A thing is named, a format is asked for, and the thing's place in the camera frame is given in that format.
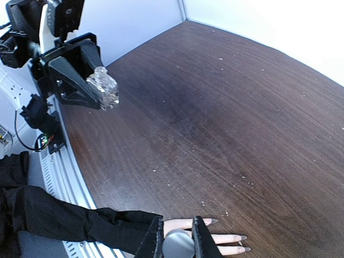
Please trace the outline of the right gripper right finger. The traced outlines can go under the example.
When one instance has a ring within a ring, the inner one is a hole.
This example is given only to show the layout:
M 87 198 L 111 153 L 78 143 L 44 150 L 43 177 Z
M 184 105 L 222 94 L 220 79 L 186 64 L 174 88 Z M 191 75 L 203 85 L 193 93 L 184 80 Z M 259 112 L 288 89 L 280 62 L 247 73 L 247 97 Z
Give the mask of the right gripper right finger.
M 193 218 L 191 232 L 195 244 L 195 258 L 223 258 L 201 216 Z

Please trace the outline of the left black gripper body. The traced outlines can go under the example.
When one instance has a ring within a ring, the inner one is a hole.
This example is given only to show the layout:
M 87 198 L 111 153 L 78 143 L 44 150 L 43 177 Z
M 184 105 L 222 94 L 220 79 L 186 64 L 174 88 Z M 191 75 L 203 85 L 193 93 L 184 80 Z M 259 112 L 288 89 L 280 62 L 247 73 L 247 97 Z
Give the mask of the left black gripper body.
M 69 62 L 74 63 L 76 60 L 81 58 L 81 46 L 86 42 L 93 42 L 97 45 L 97 38 L 92 33 L 86 33 L 69 40 L 60 47 L 55 47 L 50 51 L 37 56 L 28 63 L 35 86 L 42 97 L 47 98 L 51 96 L 51 86 L 47 72 L 47 65 L 50 60 L 54 58 L 67 58 Z

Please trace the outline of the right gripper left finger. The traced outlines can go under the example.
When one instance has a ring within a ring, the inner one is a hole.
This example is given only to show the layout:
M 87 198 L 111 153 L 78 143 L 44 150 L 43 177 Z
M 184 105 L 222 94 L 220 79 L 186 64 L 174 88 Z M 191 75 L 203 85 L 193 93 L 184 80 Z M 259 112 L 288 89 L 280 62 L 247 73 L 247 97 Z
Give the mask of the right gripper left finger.
M 164 222 L 162 216 L 155 216 L 143 238 L 135 258 L 161 258 L 164 241 Z

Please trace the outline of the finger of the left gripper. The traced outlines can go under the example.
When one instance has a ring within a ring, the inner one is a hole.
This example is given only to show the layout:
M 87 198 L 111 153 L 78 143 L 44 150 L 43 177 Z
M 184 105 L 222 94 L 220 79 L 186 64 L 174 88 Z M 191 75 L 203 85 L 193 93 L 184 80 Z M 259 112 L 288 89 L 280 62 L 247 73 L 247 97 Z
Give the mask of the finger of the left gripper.
M 54 94 L 61 104 L 78 105 L 100 110 L 100 101 L 96 92 L 86 79 L 82 58 L 74 63 L 67 58 L 54 58 L 47 65 L 50 94 Z
M 85 67 L 85 74 L 91 75 L 97 67 L 103 67 L 100 48 L 93 42 L 86 42 L 81 46 L 81 58 Z

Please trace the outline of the glitter nail polish bottle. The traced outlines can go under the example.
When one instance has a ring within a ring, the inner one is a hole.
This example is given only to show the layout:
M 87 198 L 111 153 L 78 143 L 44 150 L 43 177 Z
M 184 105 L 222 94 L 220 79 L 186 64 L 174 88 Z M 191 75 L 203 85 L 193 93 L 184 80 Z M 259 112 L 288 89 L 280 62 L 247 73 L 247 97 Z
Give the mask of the glitter nail polish bottle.
M 86 82 L 96 92 L 102 110 L 112 109 L 119 104 L 118 84 L 105 67 L 96 67 Z

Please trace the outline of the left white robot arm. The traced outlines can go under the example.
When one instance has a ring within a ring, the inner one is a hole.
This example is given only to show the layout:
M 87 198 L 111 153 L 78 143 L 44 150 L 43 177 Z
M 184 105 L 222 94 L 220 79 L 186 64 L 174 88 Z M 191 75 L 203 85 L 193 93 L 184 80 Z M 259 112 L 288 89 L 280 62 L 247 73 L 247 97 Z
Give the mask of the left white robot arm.
M 1 36 L 1 62 L 28 66 L 38 93 L 21 116 L 31 128 L 56 138 L 62 129 L 47 98 L 65 105 L 106 110 L 118 103 L 118 85 L 101 61 L 92 33 L 69 39 L 81 23 L 83 1 L 9 1 L 9 29 Z

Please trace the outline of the black sleeved forearm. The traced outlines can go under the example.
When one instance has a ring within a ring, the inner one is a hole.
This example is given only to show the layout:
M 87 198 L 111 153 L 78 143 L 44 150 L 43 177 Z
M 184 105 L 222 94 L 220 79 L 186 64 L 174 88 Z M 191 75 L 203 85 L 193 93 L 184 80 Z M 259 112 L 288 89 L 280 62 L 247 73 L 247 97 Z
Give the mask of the black sleeved forearm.
M 29 185 L 29 153 L 1 159 L 1 257 L 20 257 L 20 231 L 55 240 L 100 242 L 135 256 L 158 214 L 89 210 L 64 202 L 43 188 Z

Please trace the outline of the person's bare hand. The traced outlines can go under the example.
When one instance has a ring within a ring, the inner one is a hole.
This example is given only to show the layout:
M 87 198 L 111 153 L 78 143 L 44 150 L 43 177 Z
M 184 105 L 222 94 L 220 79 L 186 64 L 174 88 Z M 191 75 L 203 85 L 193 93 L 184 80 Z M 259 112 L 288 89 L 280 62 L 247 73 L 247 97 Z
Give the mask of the person's bare hand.
M 192 238 L 192 223 L 193 219 L 170 219 L 164 221 L 164 237 L 173 230 L 181 230 Z M 246 236 L 237 235 L 237 234 L 212 234 L 213 241 L 217 245 L 218 250 L 223 256 L 239 255 L 246 252 L 250 252 L 251 248 L 244 247 L 242 245 L 238 246 L 224 246 L 224 244 L 229 243 L 239 243 L 247 239 Z

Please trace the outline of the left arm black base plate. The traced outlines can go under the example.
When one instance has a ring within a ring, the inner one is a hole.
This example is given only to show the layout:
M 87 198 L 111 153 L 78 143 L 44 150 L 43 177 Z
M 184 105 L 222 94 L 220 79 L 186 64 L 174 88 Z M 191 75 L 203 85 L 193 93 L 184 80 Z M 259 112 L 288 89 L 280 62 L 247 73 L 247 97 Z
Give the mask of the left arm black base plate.
M 65 135 L 62 129 L 60 116 L 57 110 L 46 114 L 40 131 L 48 136 L 48 151 L 50 154 L 58 152 L 65 144 Z

